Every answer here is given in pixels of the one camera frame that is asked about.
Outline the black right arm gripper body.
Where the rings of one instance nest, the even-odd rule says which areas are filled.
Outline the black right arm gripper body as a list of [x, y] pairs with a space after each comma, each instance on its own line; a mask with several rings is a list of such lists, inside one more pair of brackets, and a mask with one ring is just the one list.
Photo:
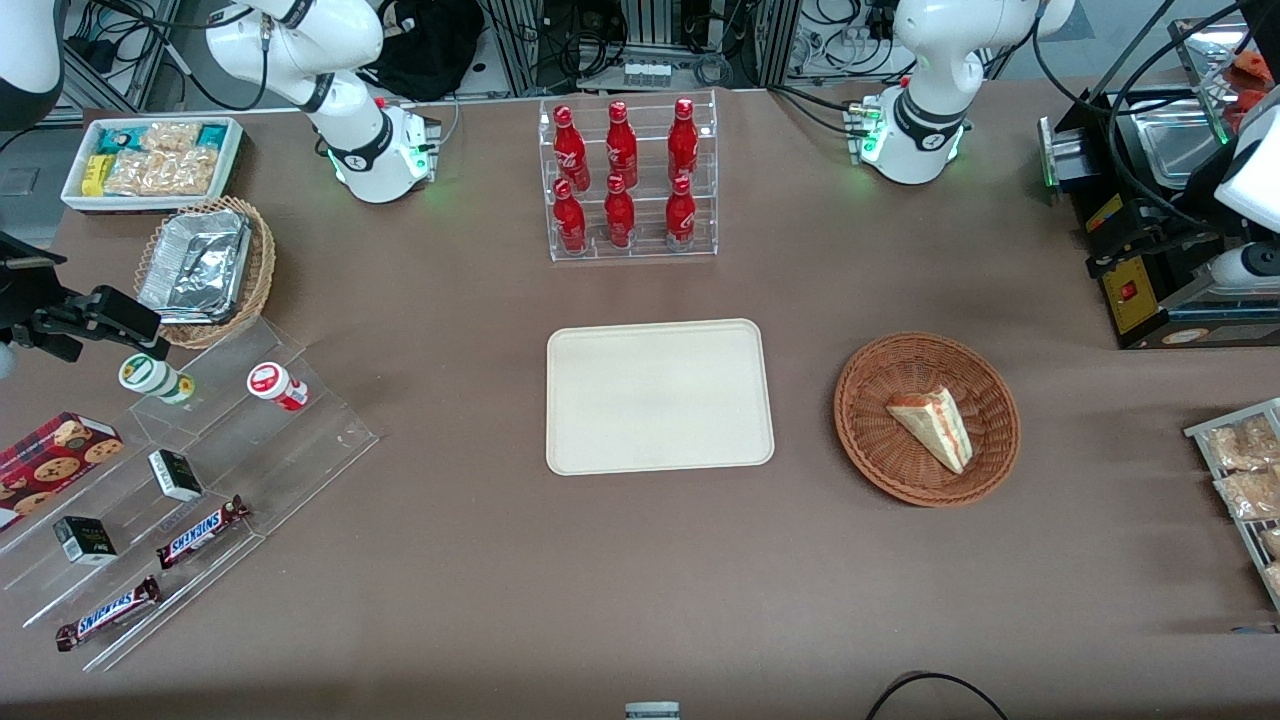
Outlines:
[[55, 268], [67, 258], [1, 233], [1, 338], [31, 329], [32, 318], [68, 297]]

